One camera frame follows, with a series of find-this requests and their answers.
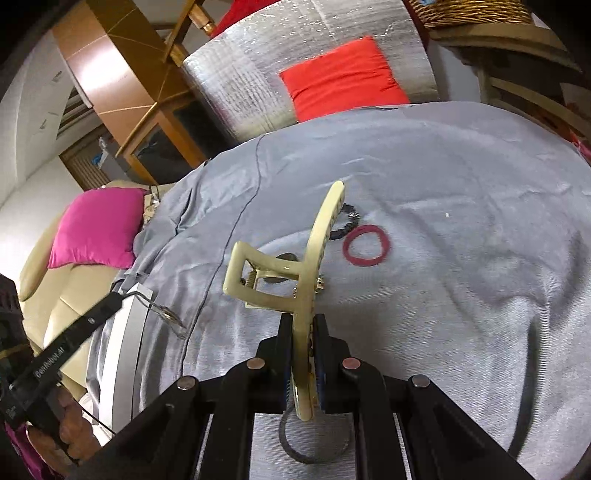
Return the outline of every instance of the beige leather sofa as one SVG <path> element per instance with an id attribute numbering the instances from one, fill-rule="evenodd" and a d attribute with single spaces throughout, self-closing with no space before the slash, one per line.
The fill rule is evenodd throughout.
<path id="1" fill-rule="evenodd" d="M 160 185 L 160 196 L 173 184 Z M 142 187 L 113 181 L 107 187 Z M 56 218 L 37 241 L 25 263 L 18 286 L 24 327 L 33 349 L 41 351 L 81 314 L 86 313 L 111 289 L 116 268 L 104 265 L 65 265 L 48 270 L 47 263 L 59 225 Z M 61 369 L 64 385 L 79 398 L 85 392 L 90 340 Z"/>

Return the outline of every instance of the black scrunchie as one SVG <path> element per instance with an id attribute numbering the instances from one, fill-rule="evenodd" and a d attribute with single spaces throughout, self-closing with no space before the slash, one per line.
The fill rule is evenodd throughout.
<path id="1" fill-rule="evenodd" d="M 344 203 L 340 209 L 341 212 L 346 212 L 347 216 L 349 217 L 349 223 L 345 225 L 343 228 L 339 228 L 338 230 L 332 230 L 330 233 L 331 240 L 338 240 L 343 238 L 347 235 L 351 230 L 357 228 L 359 226 L 360 216 L 355 210 L 353 205 L 349 205 L 348 203 Z"/>

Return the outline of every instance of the human hand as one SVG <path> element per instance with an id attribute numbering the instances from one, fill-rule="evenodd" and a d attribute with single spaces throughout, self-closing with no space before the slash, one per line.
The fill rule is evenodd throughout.
<path id="1" fill-rule="evenodd" d="M 60 438 L 69 445 L 68 455 L 86 461 L 100 450 L 100 443 L 92 433 L 92 425 L 82 417 L 82 407 L 65 388 L 59 388 L 57 398 L 64 408 L 64 418 L 60 422 Z M 49 467 L 60 475 L 69 474 L 71 460 L 49 435 L 29 425 L 27 438 Z"/>

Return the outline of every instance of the red hair tie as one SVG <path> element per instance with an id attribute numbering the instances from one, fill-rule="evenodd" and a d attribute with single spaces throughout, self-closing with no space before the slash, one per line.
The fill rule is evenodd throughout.
<path id="1" fill-rule="evenodd" d="M 349 253 L 349 247 L 351 242 L 355 240 L 357 237 L 363 235 L 364 233 L 377 233 L 379 237 L 379 243 L 382 245 L 382 253 L 379 257 L 376 258 L 359 258 L 354 257 Z M 384 232 L 380 227 L 377 225 L 361 225 L 358 226 L 355 230 L 350 232 L 346 237 L 345 241 L 343 242 L 343 255 L 345 258 L 351 262 L 353 265 L 357 265 L 358 267 L 373 267 L 374 265 L 378 265 L 384 261 L 386 255 L 388 255 L 388 251 L 390 250 L 390 240 L 388 240 L 388 235 Z"/>

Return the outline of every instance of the bubble wrap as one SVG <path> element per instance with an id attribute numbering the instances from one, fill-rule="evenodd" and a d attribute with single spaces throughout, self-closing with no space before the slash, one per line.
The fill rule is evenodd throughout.
<path id="1" fill-rule="evenodd" d="M 402 0 L 281 0 L 189 55 L 186 76 L 238 142 L 296 123 L 279 72 L 372 35 L 412 103 L 437 99 L 431 65 Z"/>

